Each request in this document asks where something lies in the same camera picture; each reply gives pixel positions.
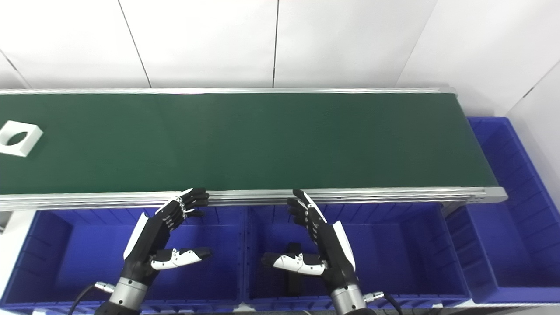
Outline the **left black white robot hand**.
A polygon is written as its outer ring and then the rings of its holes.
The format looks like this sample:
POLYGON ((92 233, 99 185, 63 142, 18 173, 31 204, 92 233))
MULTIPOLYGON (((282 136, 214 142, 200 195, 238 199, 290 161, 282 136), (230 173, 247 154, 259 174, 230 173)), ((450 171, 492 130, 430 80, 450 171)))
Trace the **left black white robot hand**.
POLYGON ((198 263, 212 256, 210 247, 166 248, 171 232, 189 217, 203 217, 208 205, 205 188, 190 188, 166 201, 153 216, 140 216, 123 254, 120 277, 150 287, 162 270, 198 263))

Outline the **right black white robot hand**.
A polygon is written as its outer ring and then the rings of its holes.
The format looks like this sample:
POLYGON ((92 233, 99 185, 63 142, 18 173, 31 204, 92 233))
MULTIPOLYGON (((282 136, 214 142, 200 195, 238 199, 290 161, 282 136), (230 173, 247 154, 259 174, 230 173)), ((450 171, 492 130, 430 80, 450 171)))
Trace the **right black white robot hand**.
POLYGON ((288 211, 294 223, 304 227, 316 245, 318 254, 266 252, 261 258, 264 265, 320 277, 328 293, 338 289, 358 287, 353 252, 342 224, 328 223, 318 205, 301 189, 293 189, 293 197, 287 199, 288 211))

